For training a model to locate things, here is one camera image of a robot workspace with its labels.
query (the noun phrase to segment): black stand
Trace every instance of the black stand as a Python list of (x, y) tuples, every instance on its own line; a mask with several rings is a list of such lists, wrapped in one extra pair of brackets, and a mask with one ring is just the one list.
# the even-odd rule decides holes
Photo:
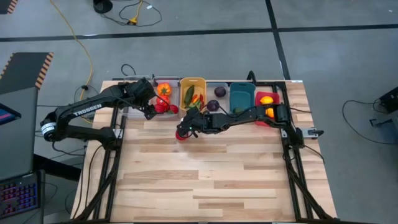
[(110, 0), (93, 0), (94, 11), (97, 13), (107, 13), (109, 12), (113, 4)]
[(81, 169), (62, 164), (46, 157), (34, 154), (33, 170), (43, 169), (46, 174), (62, 177), (68, 180), (79, 181)]

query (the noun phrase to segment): wooden table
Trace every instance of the wooden table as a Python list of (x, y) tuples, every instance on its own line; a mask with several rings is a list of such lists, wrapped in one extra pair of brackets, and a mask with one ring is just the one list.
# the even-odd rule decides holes
[[(102, 89), (117, 83), (105, 81)], [(286, 81), (286, 86), (290, 106), (310, 110), (304, 84)], [(257, 87), (256, 91), (272, 90)], [(109, 126), (112, 110), (98, 110), (93, 127)], [(298, 111), (292, 114), (297, 127), (314, 126), (311, 114)], [(278, 129), (250, 123), (217, 135), (200, 134), (198, 139), (180, 142), (175, 138), (178, 123), (176, 120), (127, 121), (112, 222), (295, 220)], [(320, 150), (317, 140), (306, 140), (305, 144)], [(78, 214), (84, 208), (88, 166), (99, 145), (92, 141), (87, 148)], [(301, 149), (301, 155), (309, 191), (325, 211), (335, 217), (322, 160), (307, 149)], [(88, 201), (97, 191), (103, 157), (101, 149), (93, 159)], [(72, 214), (79, 199), (80, 184), (81, 181)], [(305, 217), (302, 194), (297, 192)], [(100, 218), (104, 215), (105, 204), (103, 200)]]

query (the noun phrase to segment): rgb keyboard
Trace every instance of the rgb keyboard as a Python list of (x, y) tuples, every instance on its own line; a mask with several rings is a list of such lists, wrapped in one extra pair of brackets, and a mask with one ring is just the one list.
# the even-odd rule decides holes
[(38, 208), (39, 187), (36, 174), (0, 182), (0, 218)]

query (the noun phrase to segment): red object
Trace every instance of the red object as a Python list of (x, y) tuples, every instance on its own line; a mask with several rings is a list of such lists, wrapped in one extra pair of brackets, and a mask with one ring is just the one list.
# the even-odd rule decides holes
[(173, 111), (173, 113), (178, 113), (178, 107), (175, 105), (170, 105), (170, 110)]
[[(256, 106), (260, 106), (261, 105), (261, 103), (260, 103), (260, 100), (261, 100), (261, 98), (263, 98), (263, 97), (265, 97), (265, 96), (269, 96), (269, 97), (271, 97), (273, 100), (274, 100), (274, 104), (278, 104), (280, 101), (279, 101), (279, 95), (278, 95), (278, 93), (267, 93), (267, 92), (257, 92), (257, 94), (256, 94), (256, 99), (254, 100), (254, 104), (256, 105)], [(268, 127), (268, 124), (266, 124), (266, 123), (264, 123), (264, 122), (262, 122), (262, 121), (256, 121), (256, 122), (254, 122), (254, 124), (256, 124), (256, 125), (258, 125), (258, 126), (265, 126), (265, 127)]]
[(186, 139), (188, 138), (188, 135), (187, 135), (186, 137), (181, 137), (181, 136), (178, 134), (178, 132), (175, 131), (175, 138), (176, 138), (177, 140), (184, 141), (184, 140), (186, 140)]
[(166, 106), (166, 111), (167, 111), (170, 105), (170, 99), (168, 96), (160, 96), (160, 97), (161, 99), (159, 97), (156, 99), (156, 104)]
[(157, 113), (164, 113), (166, 112), (166, 107), (167, 106), (157, 104), (155, 105), (155, 110)]

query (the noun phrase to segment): striped warning tape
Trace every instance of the striped warning tape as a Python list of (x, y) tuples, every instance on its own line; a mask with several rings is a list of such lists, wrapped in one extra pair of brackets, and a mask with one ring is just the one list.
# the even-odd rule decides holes
[(42, 69), (40, 69), (39, 76), (37, 77), (37, 80), (36, 80), (36, 83), (35, 83), (35, 86), (36, 86), (37, 88), (39, 88), (39, 89), (40, 89), (40, 88), (42, 87), (42, 85), (43, 85), (45, 75), (47, 74), (47, 71), (48, 71), (49, 68), (50, 68), (50, 64), (51, 64), (51, 61), (52, 61), (52, 58), (53, 58), (53, 57), (54, 57), (54, 53), (53, 53), (53, 52), (50, 52), (50, 53), (46, 56), (46, 58), (45, 58), (45, 60), (44, 60)]
[(11, 54), (10, 59), (9, 59), (8, 62), (6, 63), (6, 66), (4, 66), (4, 69), (2, 70), (2, 72), (1, 72), (1, 74), (0, 74), (0, 79), (1, 79), (1, 77), (4, 75), (4, 73), (6, 72), (7, 66), (10, 64), (11, 59), (12, 59), (12, 56), (14, 56), (14, 53)]
[(17, 3), (18, 3), (18, 0), (12, 0), (10, 2), (10, 5), (8, 6), (8, 9), (7, 9), (7, 14), (11, 14), (14, 12), (15, 7), (17, 7)]

